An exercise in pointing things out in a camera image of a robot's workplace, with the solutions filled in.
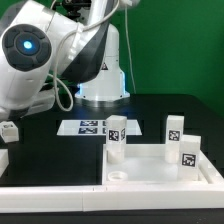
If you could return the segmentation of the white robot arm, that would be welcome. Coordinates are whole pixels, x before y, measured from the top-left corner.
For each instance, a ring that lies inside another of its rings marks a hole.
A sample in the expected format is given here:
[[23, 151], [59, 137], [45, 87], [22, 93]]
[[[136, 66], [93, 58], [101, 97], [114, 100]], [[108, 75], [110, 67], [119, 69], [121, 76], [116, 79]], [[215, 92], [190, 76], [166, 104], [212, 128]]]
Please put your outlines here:
[[65, 2], [77, 12], [72, 19], [35, 0], [11, 5], [0, 17], [0, 121], [51, 109], [63, 78], [80, 87], [71, 99], [109, 106], [127, 98], [110, 17], [139, 2]]

